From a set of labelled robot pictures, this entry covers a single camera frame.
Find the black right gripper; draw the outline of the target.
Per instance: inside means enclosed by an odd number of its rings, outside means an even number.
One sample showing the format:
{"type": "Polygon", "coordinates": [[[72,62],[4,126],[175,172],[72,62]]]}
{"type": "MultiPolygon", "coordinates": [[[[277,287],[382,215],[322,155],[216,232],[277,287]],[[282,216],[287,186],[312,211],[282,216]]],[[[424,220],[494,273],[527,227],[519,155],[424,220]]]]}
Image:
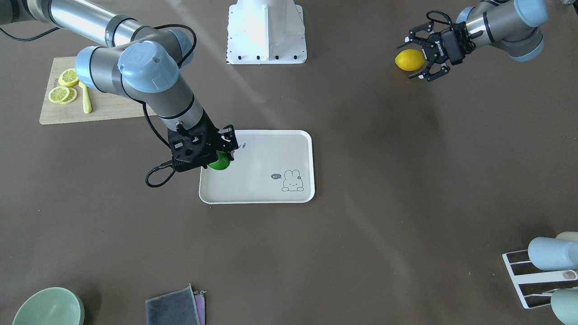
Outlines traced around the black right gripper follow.
{"type": "Polygon", "coordinates": [[[239,148],[234,126],[229,124],[219,130],[206,112],[189,130],[168,130],[168,143],[172,152],[172,168],[176,172],[206,168],[219,159],[217,150],[229,161],[234,161],[234,152],[239,148]]]}

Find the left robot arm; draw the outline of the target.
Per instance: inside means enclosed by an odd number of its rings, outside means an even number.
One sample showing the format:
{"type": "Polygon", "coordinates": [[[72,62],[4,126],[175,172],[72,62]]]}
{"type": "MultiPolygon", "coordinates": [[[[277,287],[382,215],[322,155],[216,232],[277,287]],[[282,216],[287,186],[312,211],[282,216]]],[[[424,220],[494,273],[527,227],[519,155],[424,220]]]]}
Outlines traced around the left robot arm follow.
{"type": "Polygon", "coordinates": [[[536,58],[544,47],[540,27],[549,15],[543,0],[481,0],[456,19],[439,10],[426,17],[425,24],[410,29],[402,46],[421,48],[425,64],[413,78],[431,82],[483,46],[503,50],[516,62],[536,58]]]}

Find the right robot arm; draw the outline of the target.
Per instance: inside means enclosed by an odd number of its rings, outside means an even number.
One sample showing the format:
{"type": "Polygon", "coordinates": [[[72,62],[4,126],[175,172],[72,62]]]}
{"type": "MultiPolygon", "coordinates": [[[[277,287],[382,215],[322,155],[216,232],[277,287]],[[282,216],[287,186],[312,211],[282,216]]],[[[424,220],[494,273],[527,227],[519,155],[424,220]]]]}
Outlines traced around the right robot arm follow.
{"type": "Polygon", "coordinates": [[[82,49],[75,70],[85,86],[150,107],[168,130],[165,163],[176,172],[233,161],[232,125],[219,129],[180,73],[196,48],[184,25],[151,27],[86,0],[3,0],[1,24],[41,21],[97,43],[82,49]]]}

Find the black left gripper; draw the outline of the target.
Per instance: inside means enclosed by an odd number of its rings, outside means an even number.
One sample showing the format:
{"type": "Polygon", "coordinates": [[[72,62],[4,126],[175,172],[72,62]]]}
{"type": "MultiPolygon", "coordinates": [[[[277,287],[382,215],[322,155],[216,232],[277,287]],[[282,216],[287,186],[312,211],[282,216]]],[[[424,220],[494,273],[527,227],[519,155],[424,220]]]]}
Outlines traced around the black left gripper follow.
{"type": "Polygon", "coordinates": [[[450,67],[445,63],[447,60],[452,65],[460,64],[475,49],[465,23],[450,24],[442,32],[435,32],[434,27],[434,22],[427,22],[411,28],[403,43],[397,46],[398,49],[412,43],[424,46],[427,62],[411,74],[409,79],[433,82],[450,72],[450,67]]]}

